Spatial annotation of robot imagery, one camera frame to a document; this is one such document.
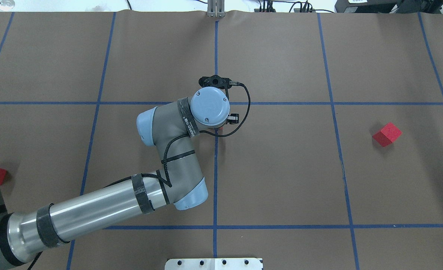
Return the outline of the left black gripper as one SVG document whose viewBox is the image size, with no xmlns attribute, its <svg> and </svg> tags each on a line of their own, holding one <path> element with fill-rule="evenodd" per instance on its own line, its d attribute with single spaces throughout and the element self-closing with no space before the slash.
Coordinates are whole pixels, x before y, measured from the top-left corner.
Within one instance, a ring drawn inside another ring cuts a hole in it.
<svg viewBox="0 0 443 270">
<path fill-rule="evenodd" d="M 232 81 L 229 78 L 223 78 L 219 75 L 212 76 L 203 76 L 199 79 L 199 85 L 201 87 L 215 87 L 217 89 L 223 90 L 226 94 L 226 97 L 229 98 L 228 90 L 232 85 L 230 84 Z M 240 123 L 240 115 L 239 114 L 229 114 L 227 117 L 227 124 L 239 124 Z"/>
</svg>

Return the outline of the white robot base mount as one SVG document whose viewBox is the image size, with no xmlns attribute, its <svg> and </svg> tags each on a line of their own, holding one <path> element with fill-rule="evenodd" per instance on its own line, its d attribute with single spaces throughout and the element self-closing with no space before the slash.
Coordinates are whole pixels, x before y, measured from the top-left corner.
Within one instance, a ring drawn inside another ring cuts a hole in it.
<svg viewBox="0 0 443 270">
<path fill-rule="evenodd" d="M 262 258 L 174 258 L 165 270 L 263 270 Z"/>
</svg>

